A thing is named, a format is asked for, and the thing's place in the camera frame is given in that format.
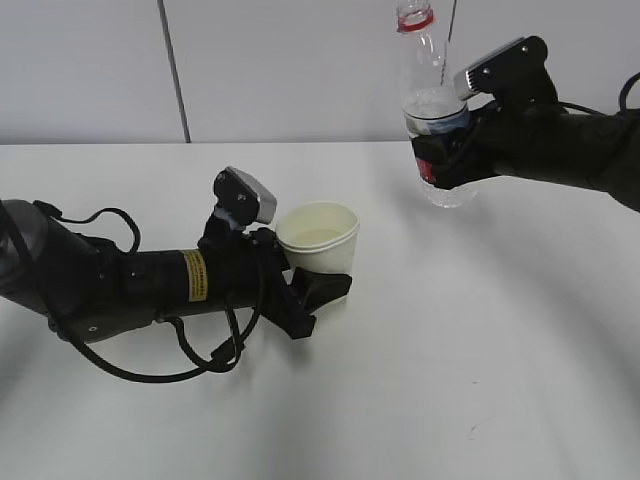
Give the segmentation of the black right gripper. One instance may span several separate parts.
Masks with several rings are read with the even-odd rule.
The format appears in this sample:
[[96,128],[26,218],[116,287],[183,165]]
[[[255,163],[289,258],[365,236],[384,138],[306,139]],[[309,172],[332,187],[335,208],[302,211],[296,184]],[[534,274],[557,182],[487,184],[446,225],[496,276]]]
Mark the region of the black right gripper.
[[499,176],[496,165],[511,162],[532,131],[555,118],[554,105],[513,110],[499,102],[470,110],[466,129],[411,140],[419,176],[441,190]]

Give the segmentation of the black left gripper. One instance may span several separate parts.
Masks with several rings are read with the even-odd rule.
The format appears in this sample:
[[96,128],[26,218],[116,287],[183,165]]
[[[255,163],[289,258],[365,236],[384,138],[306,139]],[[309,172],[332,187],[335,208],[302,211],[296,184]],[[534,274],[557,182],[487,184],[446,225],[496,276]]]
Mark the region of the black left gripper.
[[318,273],[296,267],[292,285],[284,272],[289,264],[275,233],[265,227],[250,233],[210,216],[198,250],[207,275],[207,303],[232,310],[252,308],[252,317],[241,331],[245,340],[259,318],[264,317],[290,338],[304,339],[313,333],[312,313],[347,296],[352,277],[345,273]]

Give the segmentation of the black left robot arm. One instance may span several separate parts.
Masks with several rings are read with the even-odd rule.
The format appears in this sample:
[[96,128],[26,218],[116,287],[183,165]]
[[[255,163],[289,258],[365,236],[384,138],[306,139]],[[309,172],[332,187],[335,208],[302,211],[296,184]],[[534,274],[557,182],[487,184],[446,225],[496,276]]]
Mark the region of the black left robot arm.
[[63,324],[86,343],[226,307],[251,308],[290,338],[306,338],[314,312],[344,297],[352,283],[345,273],[302,267],[287,281],[291,267],[273,231],[244,233],[215,216],[194,249],[124,252],[109,239],[68,230],[41,203],[2,205]]

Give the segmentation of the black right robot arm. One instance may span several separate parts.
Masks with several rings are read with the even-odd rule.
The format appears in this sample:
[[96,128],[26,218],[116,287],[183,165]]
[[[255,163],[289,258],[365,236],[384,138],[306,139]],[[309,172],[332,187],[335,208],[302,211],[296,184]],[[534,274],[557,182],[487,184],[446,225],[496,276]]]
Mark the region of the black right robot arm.
[[639,208],[639,120],[570,114],[558,105],[515,113],[491,102],[465,128],[411,141],[420,176],[441,190],[499,176],[608,194]]

